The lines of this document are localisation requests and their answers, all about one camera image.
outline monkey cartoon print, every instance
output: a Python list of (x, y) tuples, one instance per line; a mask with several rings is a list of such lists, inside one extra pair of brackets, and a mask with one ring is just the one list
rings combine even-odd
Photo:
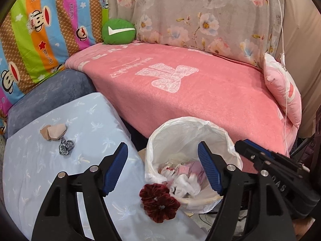
[(8, 63), (8, 69), (1, 73), (2, 87), (6, 92), (11, 94), (13, 92), (13, 83), (18, 84), (20, 82), (20, 75), (14, 62)]
[(57, 67), (52, 68), (51, 73), (55, 73), (56, 71), (63, 70), (65, 68), (64, 64), (59, 64)]
[(2, 120), (3, 126), (0, 127), (0, 135), (4, 135), (5, 129), (7, 127), (7, 123)]
[(33, 30), (40, 32), (43, 26), (49, 27), (51, 25), (51, 12), (48, 6), (44, 6), (42, 12), (39, 10), (33, 11), (29, 15), (27, 28), (31, 34)]
[(99, 0), (103, 9), (108, 9), (108, 0)]
[(84, 42), (87, 40), (87, 37), (88, 37), (88, 32), (87, 32), (87, 29), (86, 27), (84, 26), (81, 26), (77, 29), (76, 31), (76, 36), (78, 37), (78, 39), (81, 41), (81, 42)]

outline gray cushion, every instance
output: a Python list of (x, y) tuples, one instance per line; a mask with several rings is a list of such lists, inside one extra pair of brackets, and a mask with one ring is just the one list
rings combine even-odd
[(36, 118), (72, 100), (95, 92), (90, 78), (76, 70), (63, 70), (39, 84), (19, 100), (8, 113), (5, 138)]

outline small pink cushion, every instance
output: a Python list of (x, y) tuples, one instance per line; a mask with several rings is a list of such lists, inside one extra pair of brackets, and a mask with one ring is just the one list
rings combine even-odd
[(300, 92), (290, 73), (285, 72), (282, 65), (268, 53), (265, 53), (264, 56), (264, 80), (267, 88), (284, 112), (286, 111), (286, 102), (288, 103), (287, 116), (292, 124), (299, 128), (302, 117)]

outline white string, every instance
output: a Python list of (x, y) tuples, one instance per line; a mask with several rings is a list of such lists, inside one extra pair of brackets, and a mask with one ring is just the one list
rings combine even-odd
[(284, 136), (285, 136), (285, 146), (286, 146), (286, 153), (288, 155), (288, 143), (286, 141), (286, 118), (288, 114), (288, 89), (287, 89), (287, 80), (286, 80), (286, 68), (285, 68), (285, 53), (284, 53), (284, 36), (283, 36), (283, 16), (282, 16), (282, 7), (280, 0), (278, 0), (280, 6), (280, 13), (281, 13), (281, 34), (282, 34), (282, 54), (281, 54), (281, 64), (284, 69), (284, 77), (285, 77), (285, 124), (284, 124)]

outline floral blanket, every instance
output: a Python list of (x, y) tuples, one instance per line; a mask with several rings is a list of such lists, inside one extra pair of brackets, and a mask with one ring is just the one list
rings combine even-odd
[(274, 56), (284, 0), (109, 0), (110, 16), (136, 25), (137, 39), (195, 48), (262, 68)]

